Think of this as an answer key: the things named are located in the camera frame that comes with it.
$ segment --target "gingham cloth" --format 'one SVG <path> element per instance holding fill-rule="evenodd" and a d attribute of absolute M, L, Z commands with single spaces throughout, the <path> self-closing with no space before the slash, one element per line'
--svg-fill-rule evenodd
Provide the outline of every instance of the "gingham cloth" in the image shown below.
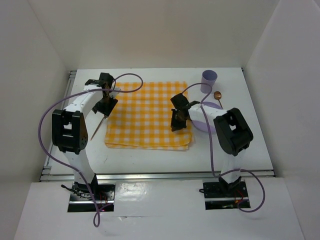
<path fill-rule="evenodd" d="M 121 90 L 139 87 L 139 82 L 119 82 Z M 170 99 L 187 88 L 185 82 L 145 82 L 136 92 L 120 93 L 107 120 L 104 143 L 108 148 L 187 150 L 192 140 L 189 127 L 171 131 L 173 105 Z"/>

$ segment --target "cable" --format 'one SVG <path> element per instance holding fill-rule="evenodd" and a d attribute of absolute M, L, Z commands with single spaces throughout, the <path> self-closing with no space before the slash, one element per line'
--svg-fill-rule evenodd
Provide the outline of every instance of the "cable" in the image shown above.
<path fill-rule="evenodd" d="M 219 174 L 219 175 L 216 175 L 216 174 L 215 174 L 214 149 L 213 149 L 213 140 L 212 140 L 211 128 L 210 128 L 210 123 L 209 123 L 207 114 L 206 114 L 205 109 L 203 108 L 203 105 L 202 105 L 202 103 L 205 101 L 205 99 L 211 94 L 211 92 L 212 92 L 212 86 L 210 86 L 210 85 L 207 84 L 207 83 L 198 82 L 198 83 L 194 83 L 194 84 L 188 86 L 185 90 L 183 90 L 182 93 L 184 93 L 186 90 L 188 90 L 189 88 L 191 88 L 191 87 L 193 87 L 193 86 L 196 86 L 196 85 L 207 85 L 207 86 L 210 87 L 209 93 L 208 93 L 208 94 L 201 100 L 201 102 L 200 102 L 200 103 L 201 103 L 200 108 L 201 108 L 202 113 L 203 113 L 203 115 L 204 115 L 205 123 L 206 123 L 207 129 L 208 129 L 208 133 L 209 133 L 210 163 L 211 163 L 212 175 L 213 175 L 214 178 L 220 178 L 220 177 L 223 177 L 224 175 L 227 175 L 227 174 L 229 174 L 229 173 L 238 172 L 238 171 L 251 174 L 251 175 L 258 181 L 258 183 L 259 183 L 260 186 L 261 186 L 262 194 L 263 194 L 262 201 L 261 201 L 261 203 L 260 203 L 260 205 L 259 205 L 258 207 L 256 207 L 255 209 L 252 209 L 252 210 L 243 210 L 243 209 L 240 207 L 240 204 L 241 204 L 242 202 L 239 202 L 239 203 L 237 204 L 237 208 L 238 208 L 240 211 L 244 212 L 244 213 L 253 213 L 253 212 L 256 212 L 256 211 L 258 211 L 258 210 L 263 206 L 263 204 L 265 203 L 265 200 L 266 200 L 266 191 L 265 191 L 265 188 L 264 188 L 262 182 L 259 180 L 259 178 L 258 178 L 252 171 L 247 170 L 247 169 L 243 169 L 243 168 L 242 168 L 242 169 L 236 168 L 236 169 L 232 169 L 232 170 L 226 171 L 226 172 L 224 172 L 224 173 L 222 173 L 222 174 Z"/>
<path fill-rule="evenodd" d="M 44 151 L 44 153 L 45 153 L 49 158 L 51 158 L 51 159 L 53 159 L 54 161 L 56 161 L 57 163 L 62 164 L 63 166 L 66 166 L 66 167 L 71 168 L 72 170 L 76 171 L 76 172 L 80 175 L 80 177 L 83 179 L 86 187 L 88 188 L 88 191 L 89 191 L 89 193 L 90 193 L 90 196 L 91 196 L 91 198 L 92 198 L 92 201 L 93 201 L 93 204 L 94 204 L 94 207 L 95 207 L 95 210 L 96 210 L 96 213 L 95 213 L 94 218 L 93 218 L 93 225 L 94 225 L 96 228 L 99 227 L 99 225 L 100 225 L 100 210 L 103 209 L 103 208 L 105 208 L 106 206 L 103 206 L 102 208 L 99 209 L 99 207 L 98 207 L 98 205 L 97 205 L 97 202 L 96 202 L 96 200 L 95 200 L 95 196 L 94 196 L 94 194 L 93 194 L 93 192 L 92 192 L 92 190 L 91 190 L 91 188 L 90 188 L 90 185 L 89 185 L 88 181 L 86 180 L 85 176 L 82 174 L 82 172 L 81 172 L 79 169 L 77 169 L 76 167 L 71 166 L 71 165 L 69 165 L 69 164 L 67 164 L 67 163 L 64 163 L 63 161 L 60 161 L 59 159 L 55 158 L 54 156 L 52 156 L 52 155 L 48 152 L 48 150 L 45 148 L 44 143 L 43 143 L 42 138 L 41 138 L 41 128 L 42 128 L 43 121 L 44 121 L 46 115 L 50 112 L 50 110 L 53 109 L 53 108 L 54 108 L 55 106 L 57 106 L 58 104 L 64 102 L 65 100 L 68 100 L 68 99 L 71 99 L 71 98 L 74 98 L 74 97 L 77 97 L 77 96 L 80 96 L 80 95 L 83 95 L 83 94 L 87 94 L 87 93 L 90 93 L 90 92 L 97 92 L 97 91 L 110 92 L 110 91 L 113 91 L 113 92 L 116 92 L 116 93 L 133 93 L 133 92 L 136 92 L 136 91 L 138 91 L 139 89 L 141 89 L 142 86 L 144 85 L 144 81 L 143 81 L 143 79 L 142 79 L 139 75 L 137 75 L 137 74 L 135 74 L 135 73 L 124 73 L 124 74 L 121 74 L 120 76 L 116 77 L 114 80 L 116 81 L 116 80 L 118 80 L 119 78 L 121 78 L 121 77 L 123 77 L 123 76 L 128 76 L 128 75 L 136 76 L 137 78 L 139 78 L 139 79 L 141 80 L 141 85 L 140 85 L 138 88 L 134 89 L 134 90 L 124 91 L 124 90 L 111 90 L 111 89 L 102 89 L 102 88 L 101 88 L 101 89 L 90 89 L 90 90 L 86 90 L 86 91 L 82 91 L 82 92 L 75 93 L 75 94 L 70 95 L 70 96 L 66 96 L 66 97 L 64 97 L 63 99 L 61 99 L 61 100 L 57 101 L 56 103 L 52 104 L 52 105 L 43 113 L 43 115 L 42 115 L 41 118 L 40 118 L 39 125 L 38 125 L 38 140 L 39 140 L 40 146 L 41 146 L 42 150 Z"/>

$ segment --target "purple cable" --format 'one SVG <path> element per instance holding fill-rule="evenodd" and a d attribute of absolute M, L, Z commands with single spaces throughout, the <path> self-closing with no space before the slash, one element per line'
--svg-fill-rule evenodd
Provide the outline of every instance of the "purple cable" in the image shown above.
<path fill-rule="evenodd" d="M 42 141 L 42 138 L 41 138 L 41 127 L 42 127 L 42 123 L 43 123 L 46 115 L 49 113 L 49 111 L 50 111 L 51 109 L 53 109 L 55 106 L 57 106 L 58 104 L 60 104 L 60 103 L 62 103 L 63 101 L 65 101 L 65 100 L 68 100 L 68 99 L 71 99 L 71 98 L 74 98 L 74 97 L 77 97 L 77 96 L 80 96 L 80 95 L 83 95 L 83 94 L 87 94 L 87 93 L 90 93 L 90 92 L 104 91 L 104 92 L 116 92 L 116 93 L 133 93 L 133 92 L 136 92 L 136 91 L 138 91 L 139 89 L 142 88 L 142 86 L 144 85 L 144 81 L 143 81 L 143 79 L 142 79 L 139 75 L 137 75 L 137 74 L 135 74 L 135 73 L 125 73 L 125 74 L 122 74 L 122 75 L 116 77 L 116 78 L 114 79 L 114 81 L 118 80 L 119 78 L 121 78 L 121 77 L 123 77 L 123 76 L 127 76 L 127 75 L 132 75 L 132 76 L 136 76 L 137 78 L 139 78 L 139 79 L 141 80 L 141 85 L 140 85 L 138 88 L 134 89 L 134 90 L 122 91 L 122 90 L 111 90 L 111 89 L 102 89 L 102 88 L 101 88 L 101 89 L 91 89 L 91 90 L 87 90 L 87 91 L 82 91 L 82 92 L 78 92 L 78 93 L 75 93 L 75 94 L 70 95 L 70 96 L 66 96 L 66 97 L 64 97 L 63 99 L 61 99 L 61 100 L 57 101 L 56 103 L 52 104 L 52 105 L 43 113 L 43 115 L 42 115 L 41 118 L 40 118 L 39 125 L 38 125 L 38 140 L 39 140 L 40 146 L 41 146 L 42 150 L 44 151 L 44 153 L 45 153 L 49 158 L 51 158 L 51 159 L 53 159 L 54 161 L 56 161 L 57 163 L 62 164 L 62 165 L 64 165 L 64 166 L 66 166 L 66 167 L 68 167 L 68 168 L 71 168 L 72 170 L 78 172 L 79 175 L 81 176 L 81 178 L 83 179 L 86 187 L 88 188 L 88 191 L 89 191 L 89 193 L 90 193 L 90 196 L 91 196 L 91 198 L 92 198 L 92 201 L 93 201 L 93 204 L 94 204 L 94 207 L 95 207 L 95 210 L 96 210 L 96 213 L 95 213 L 94 218 L 93 218 L 93 225 L 94 225 L 96 228 L 99 227 L 99 225 L 100 225 L 100 210 L 102 210 L 103 208 L 105 208 L 105 207 L 108 206 L 108 205 L 105 205 L 105 206 L 103 206 L 102 208 L 99 209 L 99 207 L 98 207 L 98 205 L 97 205 L 97 202 L 96 202 L 96 200 L 95 200 L 95 196 L 94 196 L 94 194 L 93 194 L 93 192 L 92 192 L 92 190 L 91 190 L 91 188 L 90 188 L 90 185 L 89 185 L 88 181 L 86 180 L 85 176 L 79 171 L 79 169 L 77 169 L 76 167 L 71 166 L 71 165 L 69 165 L 69 164 L 67 164 L 67 163 L 64 163 L 63 161 L 58 160 L 57 158 L 55 158 L 54 156 L 52 156 L 52 155 L 47 151 L 47 149 L 45 148 L 44 143 L 43 143 L 43 141 Z"/>
<path fill-rule="evenodd" d="M 202 83 L 202 82 L 198 82 L 198 83 L 194 83 L 190 86 L 188 86 L 185 90 L 183 90 L 182 93 L 184 93 L 186 90 L 188 90 L 189 88 L 193 87 L 193 86 L 196 86 L 196 85 L 207 85 L 211 88 L 211 90 L 209 91 L 209 93 L 201 100 L 201 105 L 200 105 L 200 108 L 203 112 L 203 115 L 204 115 L 204 119 L 205 119 L 205 123 L 206 123 L 206 126 L 207 126 L 207 129 L 208 129 L 208 133 L 209 133 L 209 144 L 210 144 L 210 163 L 211 163 L 211 171 L 212 171 L 212 175 L 214 178 L 220 178 L 224 175 L 227 175 L 229 173 L 233 173 L 233 172 L 246 172 L 246 173 L 249 173 L 251 174 L 257 181 L 258 183 L 260 184 L 261 186 L 261 189 L 262 189 L 262 193 L 263 193 L 263 197 L 262 197 L 262 201 L 260 203 L 260 205 L 258 207 L 256 207 L 255 209 L 252 209 L 252 210 L 243 210 L 242 208 L 240 208 L 240 204 L 241 204 L 241 201 L 237 204 L 237 208 L 244 212 L 244 213 L 253 213 L 253 212 L 256 212 L 258 211 L 262 206 L 263 204 L 265 203 L 265 200 L 266 200 L 266 191 L 265 191 L 265 188 L 262 184 L 262 182 L 259 180 L 259 178 L 250 170 L 246 170 L 246 169 L 240 169 L 240 168 L 237 168 L 237 169 L 232 169 L 232 170 L 229 170 L 229 171 L 226 171 L 222 174 L 219 174 L 219 175 L 216 175 L 215 174 L 215 166 L 214 166 L 214 149 L 213 149 L 213 141 L 212 141 L 212 134 L 211 134 L 211 129 L 210 129 L 210 123 L 209 123 L 209 120 L 208 120 L 208 117 L 207 117 L 207 114 L 205 112 L 205 109 L 203 108 L 202 106 L 202 103 L 204 102 L 204 100 L 211 94 L 212 92 L 212 86 L 210 86 L 209 84 L 207 83 Z"/>

